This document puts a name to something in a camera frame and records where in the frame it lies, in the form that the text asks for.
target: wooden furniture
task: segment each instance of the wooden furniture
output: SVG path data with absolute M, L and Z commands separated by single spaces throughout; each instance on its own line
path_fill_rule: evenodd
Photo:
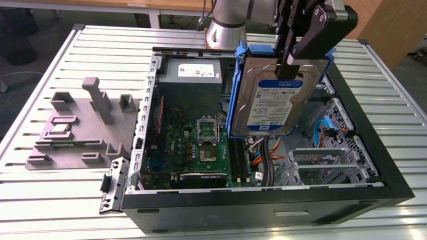
M 427 33 L 427 0 L 345 0 L 359 14 L 347 38 L 369 41 L 394 69 Z M 204 0 L 0 0 L 0 7 L 148 14 L 152 28 L 160 15 L 200 16 Z M 206 13 L 211 11 L 206 0 Z
M 150 8 L 184 11 L 203 11 L 204 0 L 150 0 Z M 206 0 L 206 12 L 212 8 L 211 0 Z
M 359 15 L 350 39 L 365 39 L 393 70 L 427 33 L 426 0 L 345 0 Z
M 44 4 L 58 4 L 58 5 L 63 4 L 63 5 L 148 8 L 151 0 L 19 0 L 14 2 L 44 3 Z

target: side panel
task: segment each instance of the side panel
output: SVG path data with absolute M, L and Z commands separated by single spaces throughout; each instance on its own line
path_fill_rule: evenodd
M 393 157 L 385 147 L 382 139 L 374 129 L 366 113 L 363 112 L 357 97 L 351 92 L 351 89 L 335 64 L 333 64 L 329 69 L 327 77 L 335 88 L 343 108 L 354 123 L 355 130 L 358 132 L 358 135 L 361 136 L 361 140 L 371 156 L 379 175 L 385 180 L 385 184 L 391 187 L 398 199 L 414 198 L 411 188 L 406 182 L 405 177 L 402 176 Z
M 124 209 L 144 233 L 274 228 L 341 223 L 383 201 L 317 201 Z

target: slotted metal table surface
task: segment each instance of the slotted metal table surface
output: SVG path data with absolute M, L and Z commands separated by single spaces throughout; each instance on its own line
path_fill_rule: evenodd
M 248 34 L 274 45 L 275 36 Z M 27 157 L 51 114 L 50 99 L 67 91 L 88 98 L 83 78 L 96 76 L 110 98 L 146 96 L 152 47 L 203 48 L 191 30 L 86 26 L 74 30 L 0 144 L 0 239 L 115 239 L 146 236 L 124 214 L 99 215 L 102 169 L 26 170 Z M 415 239 L 427 236 L 426 115 L 370 46 L 343 40 L 335 63 L 375 127 L 415 198 L 339 225 L 147 235 L 207 239 Z

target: open computer tower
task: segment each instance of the open computer tower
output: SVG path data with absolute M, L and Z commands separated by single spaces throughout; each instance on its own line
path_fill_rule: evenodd
M 154 49 L 131 160 L 111 163 L 102 214 L 123 211 L 146 233 L 271 228 L 338 224 L 414 197 L 334 64 L 293 133 L 267 140 L 263 186 L 260 138 L 227 134 L 235 67 L 234 51 Z M 315 127 L 326 116 L 333 133 Z

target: hard drive label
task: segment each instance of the hard drive label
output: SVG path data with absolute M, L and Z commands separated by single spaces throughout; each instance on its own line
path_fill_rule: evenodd
M 301 91 L 301 80 L 268 80 L 258 83 L 247 127 L 252 131 L 271 131 L 287 121 L 293 103 L 291 97 Z
M 183 63 L 178 67 L 179 77 L 214 78 L 214 74 L 214 64 Z

